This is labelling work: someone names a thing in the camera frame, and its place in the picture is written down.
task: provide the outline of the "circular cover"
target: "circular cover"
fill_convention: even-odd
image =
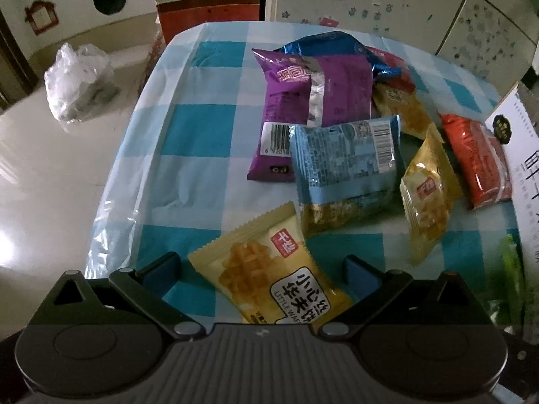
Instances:
[[[370,325],[358,349],[385,386],[434,400],[489,391],[507,360],[503,338],[489,325]]]
[[[103,315],[103,324],[30,324],[15,347],[29,385],[59,397],[102,395],[157,364],[163,341],[153,323],[121,310],[104,309]]]

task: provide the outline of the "red square label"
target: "red square label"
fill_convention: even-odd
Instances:
[[[297,251],[297,243],[286,229],[281,229],[271,237],[270,240],[275,244],[275,247],[281,253],[283,258],[286,258]]]
[[[436,190],[436,183],[434,179],[427,178],[420,186],[417,187],[417,195],[421,200],[425,199],[428,195],[432,194]]]

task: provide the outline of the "white cabinet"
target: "white cabinet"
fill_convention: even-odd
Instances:
[[[466,0],[439,56],[506,93],[530,66],[535,44],[485,0]]]
[[[273,21],[374,33],[436,53],[463,0],[273,0]]]

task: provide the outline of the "purple snack bag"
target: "purple snack bag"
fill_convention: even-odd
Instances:
[[[315,128],[371,118],[373,72],[363,55],[296,56],[253,48],[266,101],[248,180],[292,181],[289,126]]]

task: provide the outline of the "checkered tablecloth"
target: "checkered tablecloth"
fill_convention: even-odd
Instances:
[[[182,257],[184,272],[164,299],[206,325],[214,318],[241,319],[193,270],[187,256],[265,211],[288,200],[297,202],[293,183],[246,180],[266,91],[251,48],[272,50],[330,30],[301,24],[214,23],[174,38],[148,80],[111,169],[94,223],[87,277],[105,277],[125,266],[140,268],[173,250]],[[406,60],[419,100],[438,123],[437,110],[484,119],[500,99],[488,83],[429,53],[349,33]],[[408,147],[408,160],[417,148]],[[378,269],[406,269],[416,278],[456,270],[476,293],[487,293],[503,286],[499,245],[507,232],[517,233],[511,202],[468,211],[461,200],[442,240],[415,268],[408,264],[402,207],[368,224],[314,237],[308,247],[337,281],[342,259],[354,253]]]

